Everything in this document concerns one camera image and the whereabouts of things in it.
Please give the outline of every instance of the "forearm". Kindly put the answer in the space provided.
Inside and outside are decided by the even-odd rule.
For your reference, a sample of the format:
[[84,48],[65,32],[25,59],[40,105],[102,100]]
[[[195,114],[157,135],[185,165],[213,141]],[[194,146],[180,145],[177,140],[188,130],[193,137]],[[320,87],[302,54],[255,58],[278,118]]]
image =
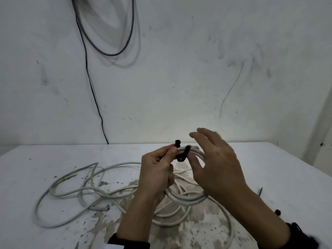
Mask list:
[[235,196],[217,197],[216,200],[224,205],[261,247],[277,249],[288,242],[290,230],[287,224],[249,187],[244,187]]
[[147,242],[155,208],[156,201],[152,197],[137,191],[120,223],[118,238]]

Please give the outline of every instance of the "thin black wire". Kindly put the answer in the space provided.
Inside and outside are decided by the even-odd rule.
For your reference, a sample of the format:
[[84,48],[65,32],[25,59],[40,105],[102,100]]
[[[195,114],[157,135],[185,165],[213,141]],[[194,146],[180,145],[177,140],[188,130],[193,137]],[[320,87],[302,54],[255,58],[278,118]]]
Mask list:
[[79,29],[79,31],[80,31],[80,35],[81,35],[82,42],[83,42],[83,45],[84,45],[84,51],[85,51],[85,69],[86,69],[86,73],[88,74],[88,77],[89,77],[89,82],[90,82],[90,87],[91,87],[91,91],[92,91],[93,99],[95,100],[95,103],[96,103],[96,106],[97,106],[97,110],[98,110],[99,117],[100,117],[101,120],[102,120],[102,130],[103,130],[103,134],[104,134],[104,136],[105,136],[105,139],[106,139],[107,144],[109,144],[108,139],[107,139],[106,134],[105,134],[105,131],[104,131],[103,117],[102,117],[101,114],[100,114],[99,106],[98,106],[98,103],[97,103],[97,100],[96,100],[96,96],[95,96],[95,93],[94,93],[94,91],[93,91],[93,87],[92,87],[92,83],[91,83],[91,78],[90,78],[89,70],[88,70],[88,53],[87,53],[87,51],[86,51],[85,42],[84,42],[83,35],[82,35],[82,32],[81,32],[81,28],[80,28],[80,25],[78,24],[77,19],[76,19],[76,23],[77,23],[78,29]]
[[[240,77],[240,74],[241,74],[241,72],[242,72],[243,65],[244,65],[244,62],[242,63],[241,70],[240,70],[240,72],[239,72],[239,75],[238,75],[238,77],[236,78],[236,80],[235,80],[234,84],[232,85],[232,87],[230,88],[230,90],[229,90],[229,91],[228,91],[228,93],[226,94],[225,98],[223,99],[223,101],[222,101],[222,106],[224,105],[224,102],[225,102],[225,100],[226,100],[226,98],[227,98],[228,94],[229,94],[229,93],[230,93],[230,91],[232,90],[233,86],[235,85],[235,83],[236,83],[236,82],[237,82],[237,80],[239,79],[239,77]],[[220,118],[222,118],[222,106],[220,107],[220,114],[219,114]]]
[[77,7],[76,7],[76,3],[75,3],[75,0],[71,0],[72,3],[73,3],[73,8],[74,8],[74,12],[75,12],[75,16],[76,16],[76,22],[77,22],[77,25],[78,27],[82,30],[84,36],[86,37],[86,39],[90,42],[90,44],[94,47],[95,50],[97,50],[98,52],[100,52],[101,54],[105,55],[105,56],[108,56],[108,57],[116,57],[118,55],[120,55],[121,53],[123,53],[123,51],[127,48],[129,42],[130,42],[130,39],[131,39],[131,35],[132,35],[132,31],[134,30],[134,0],[131,0],[131,9],[132,9],[132,16],[131,16],[131,29],[130,29],[130,34],[129,34],[129,37],[126,41],[126,44],[124,45],[124,47],[122,48],[122,50],[120,50],[118,53],[114,53],[114,54],[109,54],[109,53],[106,53],[106,52],[103,52],[101,49],[99,49],[93,42],[92,40],[89,38],[89,36],[87,35],[87,33],[85,32],[85,29],[82,25],[82,21],[81,21],[81,18],[80,18],[80,14],[77,10]]

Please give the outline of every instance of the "person's left hand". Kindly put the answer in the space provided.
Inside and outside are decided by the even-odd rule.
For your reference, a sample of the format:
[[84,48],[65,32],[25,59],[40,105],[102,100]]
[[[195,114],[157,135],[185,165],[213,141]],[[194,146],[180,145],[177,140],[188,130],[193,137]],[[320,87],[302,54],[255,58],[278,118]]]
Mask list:
[[174,144],[159,148],[142,156],[139,185],[135,195],[143,194],[155,201],[164,199],[165,189],[174,183],[173,165],[177,148]]

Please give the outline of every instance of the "black sleeve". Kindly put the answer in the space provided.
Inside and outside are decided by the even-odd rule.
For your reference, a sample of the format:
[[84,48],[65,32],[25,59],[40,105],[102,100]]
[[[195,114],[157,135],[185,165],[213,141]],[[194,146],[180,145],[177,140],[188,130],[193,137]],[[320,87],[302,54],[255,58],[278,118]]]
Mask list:
[[150,249],[150,243],[148,242],[119,239],[116,233],[113,234],[113,236],[110,238],[107,244],[123,245],[124,249],[131,249],[131,248]]
[[319,244],[313,237],[305,235],[297,223],[286,223],[291,231],[291,236],[288,242],[280,249],[293,249],[293,248],[306,248],[306,249],[317,249]]

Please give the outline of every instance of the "white table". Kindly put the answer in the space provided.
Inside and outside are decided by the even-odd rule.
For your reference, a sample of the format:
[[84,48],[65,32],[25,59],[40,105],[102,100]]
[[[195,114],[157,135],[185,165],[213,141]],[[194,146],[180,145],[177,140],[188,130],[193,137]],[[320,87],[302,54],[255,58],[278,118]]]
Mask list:
[[[43,229],[32,222],[35,201],[55,180],[55,176],[93,162],[108,165],[140,161],[143,154],[161,144],[118,145],[40,145],[19,146],[0,157],[0,245],[1,248],[102,248],[118,227],[120,211],[112,206],[105,213],[88,211],[72,223]],[[254,191],[263,187],[262,199],[274,210],[281,210],[287,222],[297,222],[305,233],[322,239],[332,248],[332,178],[266,142],[231,143],[248,185]],[[174,161],[176,167],[187,166]],[[88,171],[65,181],[59,192],[80,186]],[[136,168],[116,168],[105,173],[105,189],[125,186],[138,179]],[[40,215],[49,222],[64,220],[81,209],[76,198],[46,197]],[[216,206],[203,202],[195,206],[189,219],[173,228],[152,227],[152,248],[220,248],[227,234],[224,218]],[[236,223],[231,248],[256,248],[247,231]]]

